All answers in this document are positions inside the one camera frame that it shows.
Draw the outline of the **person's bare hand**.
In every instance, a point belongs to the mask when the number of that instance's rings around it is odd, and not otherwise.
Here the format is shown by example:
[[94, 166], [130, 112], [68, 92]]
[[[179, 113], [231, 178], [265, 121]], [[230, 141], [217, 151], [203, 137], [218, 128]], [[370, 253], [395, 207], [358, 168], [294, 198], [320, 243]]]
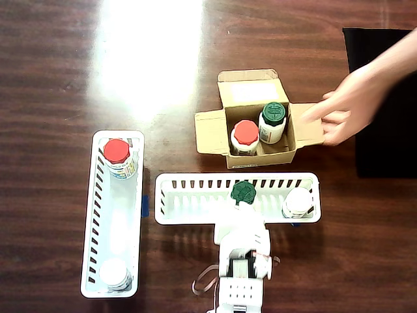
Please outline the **person's bare hand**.
[[338, 145], [372, 122], [390, 86], [386, 66], [372, 62], [349, 74], [334, 91], [303, 113], [302, 120], [320, 120], [323, 143]]

